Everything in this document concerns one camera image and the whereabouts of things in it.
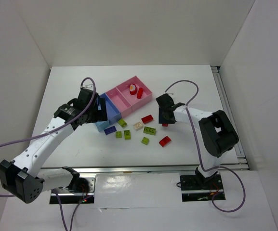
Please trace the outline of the red lego with side studs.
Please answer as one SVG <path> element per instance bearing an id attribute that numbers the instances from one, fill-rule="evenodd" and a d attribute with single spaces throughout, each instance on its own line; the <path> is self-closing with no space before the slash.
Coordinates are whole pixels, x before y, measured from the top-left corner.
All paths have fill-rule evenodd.
<path id="1" fill-rule="evenodd" d="M 137 91 L 136 98 L 137 99 L 141 99 L 142 96 L 143 96 L 143 92 L 144 92 L 144 89 L 143 88 L 139 88 L 138 91 Z"/>

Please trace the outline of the red curved decorated lego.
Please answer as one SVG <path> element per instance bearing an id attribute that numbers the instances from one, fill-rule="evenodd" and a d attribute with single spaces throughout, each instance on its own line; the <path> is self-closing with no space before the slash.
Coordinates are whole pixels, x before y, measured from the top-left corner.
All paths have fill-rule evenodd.
<path id="1" fill-rule="evenodd" d="M 129 94 L 136 95 L 137 94 L 137 86 L 135 84 L 129 85 Z"/>

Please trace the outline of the red curved lego brick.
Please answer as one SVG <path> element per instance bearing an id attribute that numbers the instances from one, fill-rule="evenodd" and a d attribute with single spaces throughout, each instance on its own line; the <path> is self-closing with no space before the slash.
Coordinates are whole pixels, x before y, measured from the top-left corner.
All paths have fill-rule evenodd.
<path id="1" fill-rule="evenodd" d="M 166 145 L 168 145 L 171 142 L 171 138 L 169 136 L 165 136 L 163 139 L 161 139 L 159 141 L 159 144 L 161 147 L 165 147 Z"/>

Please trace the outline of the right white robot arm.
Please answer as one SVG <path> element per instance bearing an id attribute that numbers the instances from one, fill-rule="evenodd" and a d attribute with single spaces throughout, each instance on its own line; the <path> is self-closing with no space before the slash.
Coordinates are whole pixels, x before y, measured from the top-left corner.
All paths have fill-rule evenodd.
<path id="1" fill-rule="evenodd" d="M 217 174 L 223 155 L 239 142 L 238 134 L 226 113 L 222 110 L 207 112 L 184 103 L 174 103 L 167 93 L 157 97 L 156 101 L 160 123 L 183 122 L 191 126 L 199 153 L 195 179 L 200 185 L 211 181 Z"/>

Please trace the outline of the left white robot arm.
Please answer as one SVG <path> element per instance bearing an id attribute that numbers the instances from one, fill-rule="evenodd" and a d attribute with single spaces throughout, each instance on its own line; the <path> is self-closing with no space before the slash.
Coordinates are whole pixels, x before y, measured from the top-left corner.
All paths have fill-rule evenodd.
<path id="1" fill-rule="evenodd" d="M 2 187 L 25 202 L 32 203 L 44 192 L 65 187 L 71 192 L 79 190 L 87 181 L 70 167 L 41 171 L 43 164 L 61 142 L 77 127 L 106 121 L 106 100 L 92 90 L 82 88 L 77 98 L 61 105 L 54 113 L 42 137 L 36 139 L 12 161 L 0 163 Z"/>

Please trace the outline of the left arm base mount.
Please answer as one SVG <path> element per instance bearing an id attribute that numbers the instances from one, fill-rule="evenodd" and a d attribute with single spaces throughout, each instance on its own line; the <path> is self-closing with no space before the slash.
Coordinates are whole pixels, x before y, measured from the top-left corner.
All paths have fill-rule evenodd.
<path id="1" fill-rule="evenodd" d="M 96 176 L 81 174 L 79 182 L 72 188 L 59 187 L 55 191 L 59 195 L 61 204 L 74 205 L 83 200 L 83 204 L 94 203 Z"/>

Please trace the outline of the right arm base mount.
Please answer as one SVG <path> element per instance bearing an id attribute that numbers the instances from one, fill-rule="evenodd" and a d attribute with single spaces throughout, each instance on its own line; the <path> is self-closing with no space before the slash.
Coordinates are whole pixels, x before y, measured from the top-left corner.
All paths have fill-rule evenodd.
<path id="1" fill-rule="evenodd" d="M 181 175 L 176 186 L 181 189 L 183 202 L 202 202 L 214 200 L 225 200 L 225 192 L 220 174 L 208 181 L 199 184 L 195 175 Z"/>

